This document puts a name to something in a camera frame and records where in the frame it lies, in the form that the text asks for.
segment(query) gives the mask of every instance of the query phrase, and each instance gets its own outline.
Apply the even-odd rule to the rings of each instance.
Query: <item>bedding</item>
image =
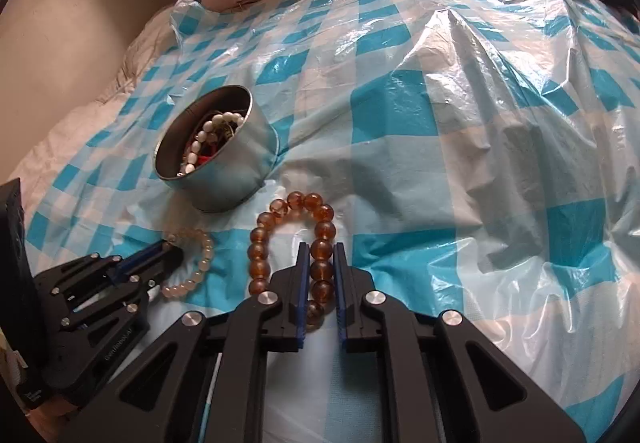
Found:
[[[156,300],[148,344],[184,311],[233,309],[257,213],[319,192],[378,289],[464,312],[596,441],[640,375],[635,19],[597,0],[264,0],[235,13],[180,0],[170,19],[175,45],[131,77],[33,211],[34,271],[126,256],[182,225],[210,232],[212,270],[184,302]],[[202,214],[156,178],[152,153],[223,84],[251,89],[280,152],[248,201]],[[271,266],[312,238],[283,225]],[[380,441],[374,377],[372,355],[340,354],[329,315],[300,354],[270,355],[263,441]]]

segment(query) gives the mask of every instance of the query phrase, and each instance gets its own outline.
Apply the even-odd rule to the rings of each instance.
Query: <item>metal screw cap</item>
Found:
[[[364,299],[369,304],[378,305],[378,304],[382,304],[386,300],[386,295],[381,291],[378,291],[375,289],[367,293],[367,295],[364,296]]]
[[[202,322],[202,313],[197,311],[188,311],[182,315],[182,323],[187,327],[197,326]]]
[[[462,315],[454,309],[450,309],[442,314],[442,321],[447,326],[458,326],[462,324]]]
[[[277,300],[278,300],[278,294],[275,293],[274,291],[264,291],[260,293],[260,295],[258,295],[258,302],[266,306],[275,304]]]

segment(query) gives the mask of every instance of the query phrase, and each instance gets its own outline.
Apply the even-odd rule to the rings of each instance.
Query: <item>blue checkered bedsheet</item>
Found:
[[[152,308],[152,340],[186,309],[244,297],[255,216],[316,191],[379,289],[463,311],[593,442],[640,363],[638,22],[597,0],[265,0],[214,14],[179,1],[177,47],[59,174],[28,228],[37,270],[129,255],[180,225],[216,242],[187,304]],[[264,186],[200,214],[152,168],[198,96],[242,84],[280,137]],[[271,243],[285,267],[308,225]],[[194,261],[178,271],[180,280]],[[379,441],[374,362],[341,356],[335,320],[270,360],[266,442]]]

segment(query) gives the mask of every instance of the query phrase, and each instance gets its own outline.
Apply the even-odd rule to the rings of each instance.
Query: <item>metal tin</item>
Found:
[[[208,162],[177,176],[184,146],[200,119],[212,110],[248,109],[244,123]],[[255,192],[273,168],[278,135],[242,86],[223,86],[200,97],[169,126],[154,153],[156,174],[170,187],[186,192],[194,207],[224,212]]]

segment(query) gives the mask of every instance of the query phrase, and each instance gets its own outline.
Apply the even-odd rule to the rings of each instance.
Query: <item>brown bead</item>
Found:
[[[252,243],[266,243],[269,239],[269,232],[267,229],[257,227],[251,231],[249,239]]]
[[[306,325],[309,327],[317,328],[322,324],[322,317],[324,316],[324,308],[322,304],[315,300],[306,301]]]
[[[269,210],[277,218],[283,218],[289,212],[289,205],[284,199],[274,199],[269,205]]]
[[[320,205],[314,210],[314,219],[316,221],[331,221],[334,218],[334,209],[326,203]]]
[[[305,195],[302,192],[294,191],[287,196],[287,204],[291,210],[300,210],[304,206]]]
[[[334,276],[334,265],[328,261],[314,261],[309,274],[313,280],[329,280]]]
[[[249,283],[249,295],[258,295],[267,289],[269,282],[266,279],[254,279]]]
[[[276,226],[276,216],[274,216],[271,212],[263,212],[258,216],[258,220],[256,221],[259,227],[266,229],[268,232],[271,232],[273,228]]]
[[[271,266],[264,259],[254,259],[249,264],[249,275],[252,279],[269,279]]]
[[[318,239],[331,241],[335,237],[335,225],[331,221],[320,221],[314,232]]]
[[[311,244],[311,255],[316,261],[328,261],[332,253],[334,253],[334,247],[329,241],[316,239]]]
[[[320,304],[326,304],[334,298],[334,285],[328,280],[317,280],[311,287],[311,296]]]
[[[269,248],[264,243],[252,243],[246,251],[250,261],[269,257]]]
[[[309,212],[313,212],[322,204],[322,196],[316,192],[311,192],[305,196],[305,208]]]

